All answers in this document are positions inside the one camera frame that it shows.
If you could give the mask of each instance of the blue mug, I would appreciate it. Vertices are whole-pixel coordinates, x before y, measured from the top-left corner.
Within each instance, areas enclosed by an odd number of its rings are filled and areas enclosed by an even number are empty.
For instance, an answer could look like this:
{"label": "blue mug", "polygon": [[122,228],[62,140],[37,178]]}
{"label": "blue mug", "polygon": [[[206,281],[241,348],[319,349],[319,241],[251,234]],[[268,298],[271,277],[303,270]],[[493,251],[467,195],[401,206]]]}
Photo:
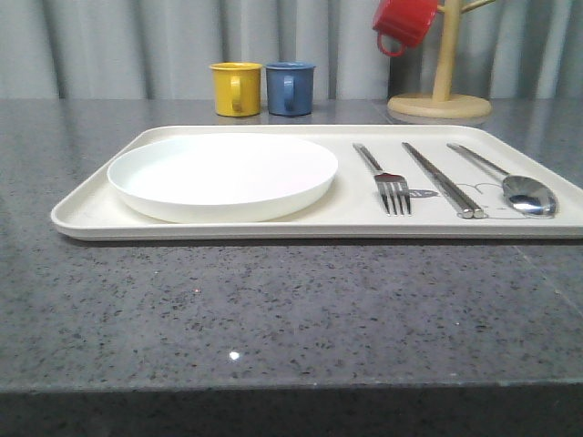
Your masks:
{"label": "blue mug", "polygon": [[295,117],[312,112],[315,67],[306,62],[274,62],[265,66],[270,114]]}

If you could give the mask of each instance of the mug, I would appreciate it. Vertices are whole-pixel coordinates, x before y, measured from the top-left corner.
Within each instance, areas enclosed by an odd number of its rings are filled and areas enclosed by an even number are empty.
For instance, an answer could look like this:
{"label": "mug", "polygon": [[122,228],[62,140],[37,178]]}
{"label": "mug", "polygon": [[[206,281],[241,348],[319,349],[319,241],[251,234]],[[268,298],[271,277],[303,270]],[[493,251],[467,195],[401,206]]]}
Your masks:
{"label": "mug", "polygon": [[274,62],[265,66],[270,114],[295,117],[312,112],[315,67],[307,62]]}
{"label": "mug", "polygon": [[[400,56],[407,47],[418,46],[434,21],[437,4],[438,0],[383,0],[373,19],[379,50],[388,56]],[[399,41],[399,50],[384,48],[383,35]]]}
{"label": "mug", "polygon": [[221,62],[210,66],[217,114],[247,117],[261,112],[262,67],[252,62]]}

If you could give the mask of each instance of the yellow mug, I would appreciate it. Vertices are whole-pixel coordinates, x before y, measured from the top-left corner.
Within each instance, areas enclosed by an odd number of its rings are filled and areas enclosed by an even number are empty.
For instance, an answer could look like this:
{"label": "yellow mug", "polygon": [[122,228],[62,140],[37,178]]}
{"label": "yellow mug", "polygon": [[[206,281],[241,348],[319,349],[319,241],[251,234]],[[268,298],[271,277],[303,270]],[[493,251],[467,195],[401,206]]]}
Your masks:
{"label": "yellow mug", "polygon": [[210,66],[217,114],[247,117],[261,112],[262,67],[252,62],[221,62]]}

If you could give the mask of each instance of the curtain fold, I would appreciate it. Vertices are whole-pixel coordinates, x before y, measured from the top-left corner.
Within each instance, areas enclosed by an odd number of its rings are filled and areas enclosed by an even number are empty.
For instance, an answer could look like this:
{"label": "curtain fold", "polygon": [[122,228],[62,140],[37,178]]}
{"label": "curtain fold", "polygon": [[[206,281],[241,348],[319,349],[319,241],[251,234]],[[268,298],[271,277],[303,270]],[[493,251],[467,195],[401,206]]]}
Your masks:
{"label": "curtain fold", "polygon": [[[419,47],[389,59],[371,28],[378,5],[0,0],[0,97],[211,99],[210,64],[279,60],[317,65],[318,99],[430,92],[443,17]],[[581,51],[583,1],[497,0],[463,15],[453,89],[480,97],[583,97]]]}

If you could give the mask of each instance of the fork tines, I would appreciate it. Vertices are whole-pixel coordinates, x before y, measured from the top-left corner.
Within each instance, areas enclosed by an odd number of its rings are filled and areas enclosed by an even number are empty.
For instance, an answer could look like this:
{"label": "fork tines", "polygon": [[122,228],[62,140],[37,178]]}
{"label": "fork tines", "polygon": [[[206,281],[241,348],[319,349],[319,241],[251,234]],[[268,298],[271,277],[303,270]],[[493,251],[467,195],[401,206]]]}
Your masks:
{"label": "fork tines", "polygon": [[404,178],[381,173],[374,176],[374,181],[388,215],[411,215],[411,197]]}

